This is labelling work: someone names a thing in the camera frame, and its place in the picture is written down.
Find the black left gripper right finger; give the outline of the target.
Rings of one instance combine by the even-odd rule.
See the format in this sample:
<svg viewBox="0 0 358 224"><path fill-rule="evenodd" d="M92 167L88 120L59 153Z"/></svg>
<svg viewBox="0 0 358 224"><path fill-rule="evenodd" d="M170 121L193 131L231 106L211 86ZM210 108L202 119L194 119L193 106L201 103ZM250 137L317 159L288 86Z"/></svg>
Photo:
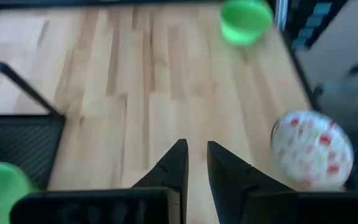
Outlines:
<svg viewBox="0 0 358 224"><path fill-rule="evenodd" d="M358 224L358 192L297 192L215 141L207 164L220 223Z"/></svg>

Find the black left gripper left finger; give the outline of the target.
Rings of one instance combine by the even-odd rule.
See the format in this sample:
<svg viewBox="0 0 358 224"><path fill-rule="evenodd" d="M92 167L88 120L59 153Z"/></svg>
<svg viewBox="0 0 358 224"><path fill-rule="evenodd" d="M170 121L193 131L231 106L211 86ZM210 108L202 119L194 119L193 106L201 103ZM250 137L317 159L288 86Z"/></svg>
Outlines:
<svg viewBox="0 0 358 224"><path fill-rule="evenodd" d="M16 224L185 223L188 144L179 139L156 165L127 189L44 191L20 199Z"/></svg>

